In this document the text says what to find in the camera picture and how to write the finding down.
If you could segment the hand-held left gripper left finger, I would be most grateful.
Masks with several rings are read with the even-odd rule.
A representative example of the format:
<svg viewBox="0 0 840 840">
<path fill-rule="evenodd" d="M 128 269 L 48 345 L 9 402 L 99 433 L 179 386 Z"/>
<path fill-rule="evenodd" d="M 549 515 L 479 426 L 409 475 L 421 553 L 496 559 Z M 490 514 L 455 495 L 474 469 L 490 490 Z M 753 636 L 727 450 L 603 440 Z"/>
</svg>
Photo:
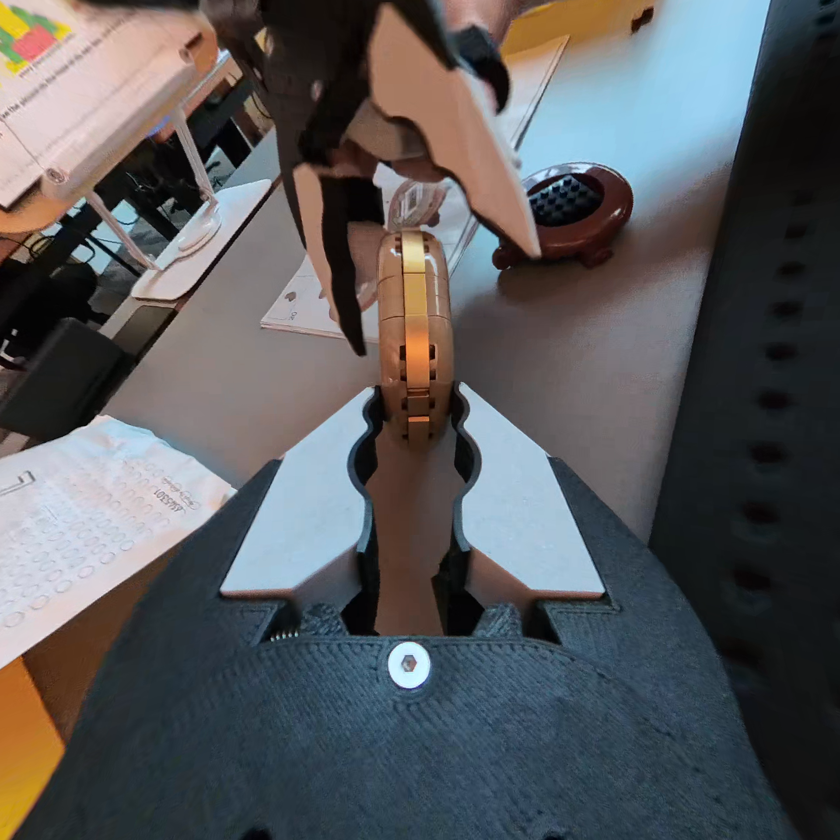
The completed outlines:
<svg viewBox="0 0 840 840">
<path fill-rule="evenodd" d="M 350 603 L 362 592 L 372 505 L 351 457 L 374 429 L 364 410 L 378 397 L 364 388 L 283 455 L 220 595 Z"/>
</svg>

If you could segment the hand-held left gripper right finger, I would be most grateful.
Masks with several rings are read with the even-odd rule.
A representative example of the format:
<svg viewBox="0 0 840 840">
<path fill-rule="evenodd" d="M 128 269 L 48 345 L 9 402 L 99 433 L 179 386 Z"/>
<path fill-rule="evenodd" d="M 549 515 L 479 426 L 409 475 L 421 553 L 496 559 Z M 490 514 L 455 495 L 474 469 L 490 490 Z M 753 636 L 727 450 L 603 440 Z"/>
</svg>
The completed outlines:
<svg viewBox="0 0 840 840">
<path fill-rule="evenodd" d="M 465 488 L 454 504 L 478 601 L 596 601 L 606 587 L 548 453 L 463 382 L 453 392 Z"/>
</svg>

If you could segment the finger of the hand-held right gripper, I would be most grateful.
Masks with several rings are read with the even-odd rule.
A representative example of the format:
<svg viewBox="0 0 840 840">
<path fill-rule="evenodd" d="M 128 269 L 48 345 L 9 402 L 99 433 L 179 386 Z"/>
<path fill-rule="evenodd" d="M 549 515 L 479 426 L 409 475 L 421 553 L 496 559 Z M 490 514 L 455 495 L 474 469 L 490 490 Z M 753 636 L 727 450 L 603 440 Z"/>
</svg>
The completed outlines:
<svg viewBox="0 0 840 840">
<path fill-rule="evenodd" d="M 367 354 L 363 314 L 375 302 L 384 240 L 377 163 L 300 164 L 291 176 L 302 243 L 332 319 L 359 357 Z"/>
<path fill-rule="evenodd" d="M 367 45 L 373 105 L 408 122 L 473 214 L 527 257 L 541 256 L 513 150 L 483 82 L 459 59 L 430 2 L 382 2 Z"/>
</svg>

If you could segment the tan brick pot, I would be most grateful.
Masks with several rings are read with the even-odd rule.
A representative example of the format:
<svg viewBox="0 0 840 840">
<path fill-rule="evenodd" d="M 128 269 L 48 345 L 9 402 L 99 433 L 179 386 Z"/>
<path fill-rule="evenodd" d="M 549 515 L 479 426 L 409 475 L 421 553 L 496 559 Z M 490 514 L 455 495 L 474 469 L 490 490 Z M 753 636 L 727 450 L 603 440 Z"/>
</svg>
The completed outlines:
<svg viewBox="0 0 840 840">
<path fill-rule="evenodd" d="M 455 381 L 443 247 L 420 228 L 386 237 L 377 284 L 384 416 L 395 440 L 429 448 L 444 431 Z"/>
</svg>

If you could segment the brown brick ring base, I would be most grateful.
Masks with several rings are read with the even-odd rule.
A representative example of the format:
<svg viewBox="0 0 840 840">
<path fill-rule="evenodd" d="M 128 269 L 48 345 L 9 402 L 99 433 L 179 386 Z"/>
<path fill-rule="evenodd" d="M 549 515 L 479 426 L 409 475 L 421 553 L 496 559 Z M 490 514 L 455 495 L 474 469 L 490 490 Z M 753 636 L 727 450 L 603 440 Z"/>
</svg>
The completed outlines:
<svg viewBox="0 0 840 840">
<path fill-rule="evenodd" d="M 542 263 L 575 259 L 595 268 L 613 255 L 634 195 L 612 168 L 572 162 L 537 171 L 522 181 L 537 227 Z"/>
</svg>

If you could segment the white instruction booklet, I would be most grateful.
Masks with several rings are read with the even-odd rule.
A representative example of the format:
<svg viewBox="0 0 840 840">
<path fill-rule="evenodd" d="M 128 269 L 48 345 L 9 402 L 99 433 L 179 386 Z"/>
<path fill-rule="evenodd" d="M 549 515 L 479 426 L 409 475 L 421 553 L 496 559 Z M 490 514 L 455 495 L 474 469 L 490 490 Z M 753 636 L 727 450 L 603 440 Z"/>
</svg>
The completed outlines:
<svg viewBox="0 0 840 840">
<path fill-rule="evenodd" d="M 514 151 L 521 146 L 570 38 L 569 35 L 561 35 L 502 53 L 511 79 L 511 93 L 497 122 Z M 378 168 L 374 183 L 382 192 L 389 231 L 394 233 L 423 222 L 423 231 L 436 237 L 443 248 L 449 270 L 454 271 L 479 227 L 459 187 L 452 181 L 436 185 L 417 184 L 401 178 L 383 165 Z M 307 257 L 263 316 L 260 325 L 266 329 L 340 340 L 340 327 L 331 318 L 328 301 L 321 294 L 319 281 Z"/>
</svg>

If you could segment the white stand base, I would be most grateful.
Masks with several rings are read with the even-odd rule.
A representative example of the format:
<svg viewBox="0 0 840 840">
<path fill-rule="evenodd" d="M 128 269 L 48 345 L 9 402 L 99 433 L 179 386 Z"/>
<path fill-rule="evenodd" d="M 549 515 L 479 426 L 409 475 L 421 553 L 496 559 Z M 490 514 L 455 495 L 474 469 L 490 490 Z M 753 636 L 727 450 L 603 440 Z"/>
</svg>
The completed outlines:
<svg viewBox="0 0 840 840">
<path fill-rule="evenodd" d="M 85 196 L 86 203 L 145 268 L 131 290 L 130 296 L 136 301 L 176 302 L 183 299 L 225 252 L 272 187 L 271 180 L 263 179 L 216 192 L 201 163 L 183 107 L 174 108 L 169 118 L 191 165 L 203 204 L 158 257 L 149 257 L 137 246 L 95 191 L 90 190 Z"/>
</svg>

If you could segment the yellow plastic bin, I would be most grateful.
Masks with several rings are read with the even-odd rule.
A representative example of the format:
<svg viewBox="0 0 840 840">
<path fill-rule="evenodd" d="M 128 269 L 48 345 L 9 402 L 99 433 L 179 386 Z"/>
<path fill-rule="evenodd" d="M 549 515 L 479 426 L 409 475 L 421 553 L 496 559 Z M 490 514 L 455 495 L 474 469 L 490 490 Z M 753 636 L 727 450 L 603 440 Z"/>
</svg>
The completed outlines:
<svg viewBox="0 0 840 840">
<path fill-rule="evenodd" d="M 24 660 L 1 671 L 1 838 L 13 837 L 60 761 L 65 746 Z"/>
<path fill-rule="evenodd" d="M 658 1 L 529 2 L 511 24 L 500 52 L 504 58 L 568 36 L 571 46 L 627 38 L 649 24 Z"/>
</svg>

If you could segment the white printed paper bag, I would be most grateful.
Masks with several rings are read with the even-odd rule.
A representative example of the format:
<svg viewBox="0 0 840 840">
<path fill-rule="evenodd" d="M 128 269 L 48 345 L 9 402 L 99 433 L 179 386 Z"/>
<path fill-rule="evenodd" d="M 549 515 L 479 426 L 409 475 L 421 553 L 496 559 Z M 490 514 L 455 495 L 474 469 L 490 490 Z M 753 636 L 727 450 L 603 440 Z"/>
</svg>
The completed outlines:
<svg viewBox="0 0 840 840">
<path fill-rule="evenodd" d="M 199 529 L 235 488 L 107 415 L 1 460 L 1 667 Z"/>
</svg>

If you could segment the wooden instruction board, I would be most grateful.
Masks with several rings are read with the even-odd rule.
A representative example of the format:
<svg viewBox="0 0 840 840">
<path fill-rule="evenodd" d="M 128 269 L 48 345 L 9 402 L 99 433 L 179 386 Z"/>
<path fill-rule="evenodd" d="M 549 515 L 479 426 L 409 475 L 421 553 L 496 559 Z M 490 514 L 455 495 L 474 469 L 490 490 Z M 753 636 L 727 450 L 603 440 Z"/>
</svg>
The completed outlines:
<svg viewBox="0 0 840 840">
<path fill-rule="evenodd" d="M 2 235 L 55 222 L 216 66 L 199 13 L 2 2 Z"/>
</svg>

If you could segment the black perforated edge pad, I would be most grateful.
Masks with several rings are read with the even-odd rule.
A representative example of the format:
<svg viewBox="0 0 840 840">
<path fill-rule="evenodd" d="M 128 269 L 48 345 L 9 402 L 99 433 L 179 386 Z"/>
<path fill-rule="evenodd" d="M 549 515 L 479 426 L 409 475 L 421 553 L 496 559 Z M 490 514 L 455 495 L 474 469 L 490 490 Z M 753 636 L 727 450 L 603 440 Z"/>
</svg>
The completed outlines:
<svg viewBox="0 0 840 840">
<path fill-rule="evenodd" d="M 838 838 L 839 2 L 771 2 L 651 550 L 801 838 Z"/>
</svg>

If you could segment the black rectangular box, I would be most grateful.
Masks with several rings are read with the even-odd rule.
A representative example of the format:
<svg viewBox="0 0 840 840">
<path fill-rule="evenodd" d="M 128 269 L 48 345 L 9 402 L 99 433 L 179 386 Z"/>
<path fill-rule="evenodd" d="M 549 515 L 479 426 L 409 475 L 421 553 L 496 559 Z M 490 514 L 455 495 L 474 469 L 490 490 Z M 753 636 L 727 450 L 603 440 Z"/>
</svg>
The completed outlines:
<svg viewBox="0 0 840 840">
<path fill-rule="evenodd" d="M 64 437 L 90 423 L 134 362 L 107 336 L 65 318 L 3 397 L 1 428 L 38 443 Z"/>
</svg>

